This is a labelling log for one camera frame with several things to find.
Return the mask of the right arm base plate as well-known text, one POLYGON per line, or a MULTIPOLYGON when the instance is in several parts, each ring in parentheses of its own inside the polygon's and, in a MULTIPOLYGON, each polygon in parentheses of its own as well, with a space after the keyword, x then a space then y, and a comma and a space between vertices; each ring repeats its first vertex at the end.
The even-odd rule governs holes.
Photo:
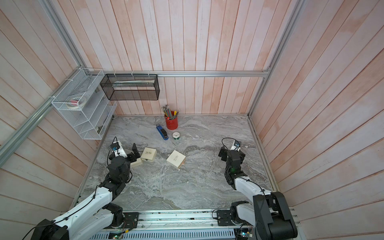
POLYGON ((237 220, 236 210, 232 208, 229 210, 216 210, 214 213, 216 214, 215 219, 220 227, 236 226, 240 223, 237 220))

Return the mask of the small cream jewelry box front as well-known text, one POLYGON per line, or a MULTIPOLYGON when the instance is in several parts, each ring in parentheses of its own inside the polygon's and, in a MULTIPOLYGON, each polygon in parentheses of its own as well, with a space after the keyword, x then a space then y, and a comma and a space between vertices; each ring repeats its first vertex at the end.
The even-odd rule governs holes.
POLYGON ((137 158, 135 162, 131 162, 131 168, 135 168, 138 166, 141 166, 143 164, 143 161, 141 158, 137 158))

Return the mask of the large cream jewelry box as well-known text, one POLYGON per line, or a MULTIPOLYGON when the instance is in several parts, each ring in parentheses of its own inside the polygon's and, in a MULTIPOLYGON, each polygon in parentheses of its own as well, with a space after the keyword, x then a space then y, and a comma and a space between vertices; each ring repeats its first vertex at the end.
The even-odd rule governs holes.
POLYGON ((176 150, 174 150, 167 158, 167 162, 177 169, 180 169, 185 160, 186 156, 176 150))

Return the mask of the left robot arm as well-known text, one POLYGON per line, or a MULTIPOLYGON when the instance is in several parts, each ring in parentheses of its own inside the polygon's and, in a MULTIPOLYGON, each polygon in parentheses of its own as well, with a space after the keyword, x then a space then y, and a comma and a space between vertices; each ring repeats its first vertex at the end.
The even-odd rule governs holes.
POLYGON ((118 228, 124 222, 122 207, 113 204, 133 177, 131 163, 141 157, 136 144, 127 154, 119 142, 111 144, 114 157, 103 182, 84 201, 54 220, 44 219, 29 232, 32 240, 87 240, 106 227, 118 228))

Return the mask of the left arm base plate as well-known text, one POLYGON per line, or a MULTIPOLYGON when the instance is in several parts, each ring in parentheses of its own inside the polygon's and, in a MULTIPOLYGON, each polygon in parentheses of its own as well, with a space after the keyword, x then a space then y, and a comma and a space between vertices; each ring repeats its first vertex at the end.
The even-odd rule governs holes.
POLYGON ((139 212, 118 212, 114 214, 112 228, 132 230, 137 228, 139 212))

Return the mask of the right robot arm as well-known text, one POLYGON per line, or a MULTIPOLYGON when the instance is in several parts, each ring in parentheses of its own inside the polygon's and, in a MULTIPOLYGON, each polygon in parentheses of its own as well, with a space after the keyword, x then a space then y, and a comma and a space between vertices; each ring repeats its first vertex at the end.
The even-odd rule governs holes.
POLYGON ((247 197, 232 203, 232 221, 250 224, 262 240, 289 240, 298 236, 298 229, 281 192, 262 188, 246 175, 241 165, 246 154, 236 147, 221 147, 218 156, 226 163, 225 179, 235 190, 247 197))

